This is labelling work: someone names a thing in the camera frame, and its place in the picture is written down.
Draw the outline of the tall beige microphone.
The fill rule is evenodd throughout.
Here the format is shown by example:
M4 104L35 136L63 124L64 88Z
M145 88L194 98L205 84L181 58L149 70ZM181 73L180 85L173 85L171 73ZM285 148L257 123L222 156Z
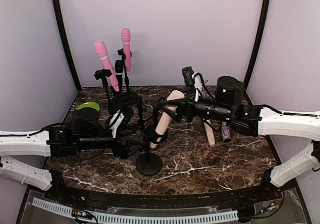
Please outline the tall beige microphone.
M178 90L174 90L170 93L166 100L174 100L174 99L182 99L185 95ZM155 134L153 135L152 141L150 142L150 147L155 149L157 145L164 141L165 139L165 132L171 122L171 118L166 114L163 113L157 127L155 128Z

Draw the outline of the round-base stand of tall beige mic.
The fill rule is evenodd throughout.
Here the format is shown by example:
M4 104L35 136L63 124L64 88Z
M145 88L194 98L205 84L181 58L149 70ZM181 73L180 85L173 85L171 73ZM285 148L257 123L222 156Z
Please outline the round-base stand of tall beige mic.
M144 153L140 154L135 162L136 170L143 176L151 177L158 174L163 167L162 159L159 155L151 152L151 143L155 143L161 135L156 132L144 137L141 144Z

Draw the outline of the beige microphone round head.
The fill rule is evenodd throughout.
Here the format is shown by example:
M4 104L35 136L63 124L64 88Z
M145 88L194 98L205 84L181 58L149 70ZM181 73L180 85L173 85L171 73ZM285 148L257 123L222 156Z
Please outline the beige microphone round head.
M215 147L216 146L216 140L215 140L215 136L214 136L214 132L213 129L210 127L210 120L207 120L205 122L203 122L204 124L204 128L206 131L206 136L207 136L207 140L208 143L211 147Z

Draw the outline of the purple rhinestone microphone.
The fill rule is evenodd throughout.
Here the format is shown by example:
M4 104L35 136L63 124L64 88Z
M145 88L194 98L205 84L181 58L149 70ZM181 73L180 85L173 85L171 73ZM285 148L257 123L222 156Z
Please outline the purple rhinestone microphone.
M223 142L227 143L231 140L230 129L226 122L221 123L221 134Z

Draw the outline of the black clip mic stand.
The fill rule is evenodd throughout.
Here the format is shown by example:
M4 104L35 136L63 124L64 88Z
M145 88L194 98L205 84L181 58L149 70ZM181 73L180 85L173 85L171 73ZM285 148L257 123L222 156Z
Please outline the black clip mic stand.
M114 114L115 112L114 112L113 105L111 102L111 97L110 97L109 89L108 89L108 80L107 80L107 78L109 78L111 76L111 74L112 74L111 71L108 69L100 69L100 70L95 71L94 77L96 80L99 80L99 79L101 80L102 86L105 90L107 100L108 100L108 103L107 103L108 112L110 114Z

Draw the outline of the black tripod mic stand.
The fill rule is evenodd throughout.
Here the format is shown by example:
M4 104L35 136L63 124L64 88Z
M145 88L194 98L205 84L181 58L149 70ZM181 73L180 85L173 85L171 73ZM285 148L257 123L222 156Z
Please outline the black tripod mic stand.
M126 92L124 92L114 96L111 101L114 108L114 113L118 110L121 110L128 117L128 130L131 130L131 132L134 133L135 129L145 129L148 119L143 119L143 112L145 112L146 110L143 108L143 99L141 96L138 95L137 100L131 100L130 95L127 95ZM138 120L136 124L130 125L129 122L131 121L135 113L134 108L137 109Z

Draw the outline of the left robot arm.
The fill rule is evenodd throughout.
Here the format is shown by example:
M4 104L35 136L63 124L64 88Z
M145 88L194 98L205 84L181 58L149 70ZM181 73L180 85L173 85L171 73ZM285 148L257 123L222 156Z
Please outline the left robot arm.
M62 173L36 168L15 156L36 155L42 157L73 156L82 150L111 149L115 157L127 159L137 150L146 148L146 143L127 140L122 143L116 136L116 128L123 121L117 113L108 128L99 123L100 112L83 108L73 112L68 123L54 123L38 131L0 133L0 174L26 183L43 191L50 191L60 202L67 202L70 190L64 186Z

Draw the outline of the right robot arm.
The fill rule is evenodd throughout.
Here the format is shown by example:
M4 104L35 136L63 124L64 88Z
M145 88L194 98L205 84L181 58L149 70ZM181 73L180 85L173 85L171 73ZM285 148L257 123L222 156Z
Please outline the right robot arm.
M158 108L163 114L155 128L156 140L165 134L171 120L180 122L186 117L191 122L195 116L203 120L226 122L234 131L247 136L282 135L311 140L298 154L263 174L255 197L266 201L275 189L312 169L320 169L320 113L280 111L269 105L243 105L244 84L231 76L217 80L214 97L198 98L173 91Z

